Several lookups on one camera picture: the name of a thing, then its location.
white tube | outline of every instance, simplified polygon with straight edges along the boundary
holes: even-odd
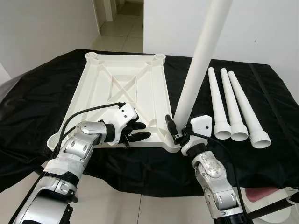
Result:
[[[174,115],[180,132],[187,123],[205,77],[232,0],[212,0]]]
[[[225,94],[226,106],[228,109],[232,140],[244,141],[245,139],[248,138],[248,131],[246,126],[243,124],[240,111],[238,108],[238,104],[237,101],[235,100],[233,88],[228,78],[228,72],[226,71],[225,68],[221,69],[220,72],[221,72],[221,79],[222,79],[223,89]]]
[[[209,82],[215,120],[214,135],[218,139],[228,139],[231,135],[231,128],[225,116],[215,72],[213,68],[209,68],[207,72],[209,74]]]
[[[266,148],[271,145],[271,140],[268,134],[262,129],[256,114],[254,113],[242,87],[240,86],[233,71],[228,72],[229,80],[233,86],[235,96],[238,100],[247,127],[249,129],[250,142],[254,148]]]

white tray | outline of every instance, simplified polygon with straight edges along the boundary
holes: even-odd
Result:
[[[163,68],[165,55],[98,55],[89,52],[85,57],[87,63],[63,123],[72,114],[87,108],[127,102],[136,109],[138,121],[146,124],[145,131],[151,132],[150,138],[132,142],[130,146],[162,147],[169,152],[177,152],[179,146],[173,144],[165,122],[165,115],[171,115]],[[109,120],[116,109],[111,107],[80,114],[69,122],[65,132],[81,121]],[[47,141],[51,150],[58,142],[61,128]],[[96,147],[111,146],[104,144]]]

robotic hand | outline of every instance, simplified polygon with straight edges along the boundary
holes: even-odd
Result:
[[[50,160],[43,175],[36,181],[11,218],[12,224],[69,224],[77,184],[86,168],[95,145],[109,145],[140,141],[150,137],[145,124],[137,122],[138,115],[130,104],[124,104],[108,123],[104,121],[79,123],[72,137],[60,148],[56,158]]]
[[[174,144],[180,144],[182,154],[192,161],[214,223],[247,223],[239,199],[227,180],[224,166],[206,147],[207,139],[211,136],[212,118],[204,115],[189,119],[182,133],[178,133],[169,115],[165,119]]]

